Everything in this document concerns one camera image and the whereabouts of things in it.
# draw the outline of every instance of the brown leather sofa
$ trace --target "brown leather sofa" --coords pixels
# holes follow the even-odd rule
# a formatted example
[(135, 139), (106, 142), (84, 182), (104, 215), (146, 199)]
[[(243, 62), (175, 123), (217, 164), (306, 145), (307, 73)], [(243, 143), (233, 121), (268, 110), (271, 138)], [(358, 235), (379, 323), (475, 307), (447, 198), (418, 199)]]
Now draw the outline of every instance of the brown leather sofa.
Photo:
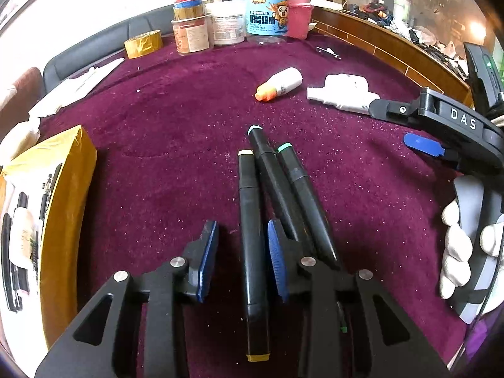
[(0, 141), (19, 122), (27, 121), (28, 111), (42, 96), (42, 75), (32, 67), (21, 75), (16, 82), (16, 94), (0, 110)]

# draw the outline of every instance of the black leather chair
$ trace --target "black leather chair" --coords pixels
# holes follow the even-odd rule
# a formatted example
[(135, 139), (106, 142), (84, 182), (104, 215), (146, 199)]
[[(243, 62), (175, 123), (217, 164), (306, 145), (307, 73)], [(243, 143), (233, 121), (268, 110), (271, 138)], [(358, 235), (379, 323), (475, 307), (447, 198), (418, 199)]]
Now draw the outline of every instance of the black leather chair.
[(81, 70), (103, 61), (124, 49), (124, 42), (144, 32), (161, 30), (162, 35), (173, 32), (173, 5), (137, 15), (97, 32), (52, 58), (44, 68), (45, 94), (61, 81)]

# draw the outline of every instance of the tape roll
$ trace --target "tape roll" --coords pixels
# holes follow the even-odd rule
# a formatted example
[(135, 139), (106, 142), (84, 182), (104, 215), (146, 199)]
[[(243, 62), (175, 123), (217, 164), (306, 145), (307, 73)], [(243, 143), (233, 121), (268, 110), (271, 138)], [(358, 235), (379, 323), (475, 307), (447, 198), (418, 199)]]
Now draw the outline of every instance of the tape roll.
[(149, 31), (124, 42), (128, 58), (138, 58), (163, 48), (161, 31)]

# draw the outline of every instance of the black cable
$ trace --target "black cable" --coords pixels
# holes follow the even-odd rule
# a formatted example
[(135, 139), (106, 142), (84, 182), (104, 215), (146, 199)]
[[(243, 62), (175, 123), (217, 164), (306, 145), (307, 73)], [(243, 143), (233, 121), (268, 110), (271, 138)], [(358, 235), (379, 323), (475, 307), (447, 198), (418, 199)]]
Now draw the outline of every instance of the black cable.
[(466, 350), (467, 339), (473, 333), (474, 328), (476, 327), (476, 324), (478, 323), (478, 321), (480, 321), (481, 317), (483, 316), (483, 312), (485, 311), (485, 307), (488, 303), (488, 300), (490, 299), (490, 294), (492, 294), (493, 287), (495, 286), (495, 282), (497, 280), (499, 268), (501, 267), (503, 252), (504, 252), (504, 228), (502, 229), (501, 247), (499, 248), (499, 254), (497, 256), (497, 264), (495, 266), (495, 270), (493, 271), (492, 282), (490, 283), (490, 286), (488, 287), (488, 294), (485, 296), (485, 299), (483, 300), (483, 303), (482, 303), (481, 308), (478, 312), (478, 315), (476, 315), (476, 318), (473, 320), (471, 326), (469, 327), (469, 329), (467, 331), (466, 337), (464, 339), (464, 342), (462, 343), (462, 346), (460, 347), (459, 353), (457, 354), (457, 357), (453, 361), (452, 369), (455, 367), (455, 365), (457, 365), (457, 362), (459, 362), (460, 359), (462, 358), (462, 355), (464, 354), (464, 352)]

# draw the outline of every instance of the purple tablecloth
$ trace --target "purple tablecloth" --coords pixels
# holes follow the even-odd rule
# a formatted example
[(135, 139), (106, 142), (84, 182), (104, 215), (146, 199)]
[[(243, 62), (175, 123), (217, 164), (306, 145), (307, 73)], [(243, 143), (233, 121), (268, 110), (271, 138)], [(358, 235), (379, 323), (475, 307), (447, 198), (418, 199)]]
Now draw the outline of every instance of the purple tablecloth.
[[(330, 44), (343, 58), (315, 53)], [(298, 68), (303, 85), (270, 103), (255, 88)], [(444, 248), (442, 208), (454, 172), (402, 143), (406, 129), (306, 99), (330, 73), (362, 75), (382, 98), (410, 101), (419, 87), (345, 42), (243, 43), (179, 57), (172, 42), (126, 60), (94, 93), (41, 123), (42, 139), (82, 124), (98, 150), (79, 250), (82, 305), (114, 272), (151, 271), (198, 238), (204, 220), (221, 225), (208, 301), (187, 307), (191, 377), (295, 376), (299, 309), (272, 311), (269, 362), (248, 363), (242, 320), (236, 155), (262, 125), (291, 142), (333, 224), (350, 271), (367, 268), (395, 296), (445, 361), (465, 324), (438, 296)]]

